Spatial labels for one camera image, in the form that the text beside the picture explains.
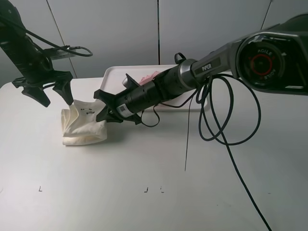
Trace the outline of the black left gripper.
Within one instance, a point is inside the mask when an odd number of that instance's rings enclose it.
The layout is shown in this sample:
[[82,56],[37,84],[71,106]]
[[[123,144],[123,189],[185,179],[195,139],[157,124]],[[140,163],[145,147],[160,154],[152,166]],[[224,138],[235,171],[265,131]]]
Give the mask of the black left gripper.
[[51,71],[44,75],[38,75],[40,79],[30,80],[30,78],[19,77],[12,84],[16,87],[23,87],[22,94],[34,99],[44,107],[50,105],[50,100],[44,89],[53,87],[52,89],[58,93],[66,102],[73,104],[74,99],[71,92],[70,82],[72,74],[69,71]]

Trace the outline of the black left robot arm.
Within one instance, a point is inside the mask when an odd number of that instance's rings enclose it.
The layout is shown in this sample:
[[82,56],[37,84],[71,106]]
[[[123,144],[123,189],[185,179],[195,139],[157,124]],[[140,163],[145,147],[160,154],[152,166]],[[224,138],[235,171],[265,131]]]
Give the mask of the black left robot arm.
[[0,2],[0,47],[23,75],[12,82],[16,88],[23,87],[23,95],[48,107],[51,102],[44,89],[52,87],[67,105],[73,104],[72,74],[54,70],[51,57],[26,35],[17,8],[8,0]]

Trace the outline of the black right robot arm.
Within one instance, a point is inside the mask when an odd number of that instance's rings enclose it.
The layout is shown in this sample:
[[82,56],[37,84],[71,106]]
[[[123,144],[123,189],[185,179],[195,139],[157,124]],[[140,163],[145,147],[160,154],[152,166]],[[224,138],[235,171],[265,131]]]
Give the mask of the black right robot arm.
[[227,43],[201,60],[181,59],[143,85],[126,76],[118,94],[95,91],[94,98],[105,104],[96,121],[139,124],[139,112],[200,88],[225,71],[260,92],[307,95],[307,14]]

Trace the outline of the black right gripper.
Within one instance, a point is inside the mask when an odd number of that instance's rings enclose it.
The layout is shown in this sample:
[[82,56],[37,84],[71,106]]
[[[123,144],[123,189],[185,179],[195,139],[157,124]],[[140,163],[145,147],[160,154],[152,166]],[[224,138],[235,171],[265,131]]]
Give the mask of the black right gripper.
[[141,123],[141,117],[132,113],[125,101],[122,101],[124,94],[117,95],[97,90],[94,92],[94,99],[105,103],[105,107],[96,115],[96,122],[105,121],[107,123],[122,123],[123,121],[134,122],[136,125]]

